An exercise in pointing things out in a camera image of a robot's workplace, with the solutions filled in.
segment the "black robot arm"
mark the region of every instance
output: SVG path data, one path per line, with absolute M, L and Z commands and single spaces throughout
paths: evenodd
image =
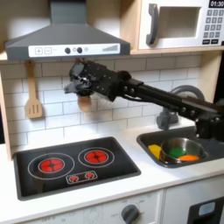
M 224 108 L 194 98 L 145 85 L 125 71 L 114 72 L 92 61 L 76 62 L 70 71 L 71 83 L 65 93 L 91 95 L 97 93 L 110 101 L 117 96 L 135 102 L 152 102 L 180 116 L 195 121 L 196 137 L 215 138 L 224 142 Z

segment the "gray range hood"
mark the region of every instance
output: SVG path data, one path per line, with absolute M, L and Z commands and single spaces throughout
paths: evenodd
M 130 54 L 130 43 L 87 25 L 86 15 L 86 0 L 51 0 L 52 24 L 7 42 L 8 60 Z

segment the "digital display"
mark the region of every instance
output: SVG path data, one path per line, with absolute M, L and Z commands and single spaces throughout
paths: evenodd
M 222 0 L 210 0 L 209 8 L 224 8 L 224 1 Z

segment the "range hood button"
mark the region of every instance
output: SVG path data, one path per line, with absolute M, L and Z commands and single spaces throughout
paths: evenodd
M 78 47 L 77 52 L 78 53 L 82 53 L 82 48 L 81 47 Z
M 67 47 L 67 48 L 65 49 L 65 52 L 66 52 L 67 54 L 69 54 L 69 53 L 71 52 L 70 48 Z

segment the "microwave door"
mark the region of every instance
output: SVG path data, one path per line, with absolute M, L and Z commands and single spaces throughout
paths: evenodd
M 139 49 L 202 46 L 208 2 L 143 0 Z

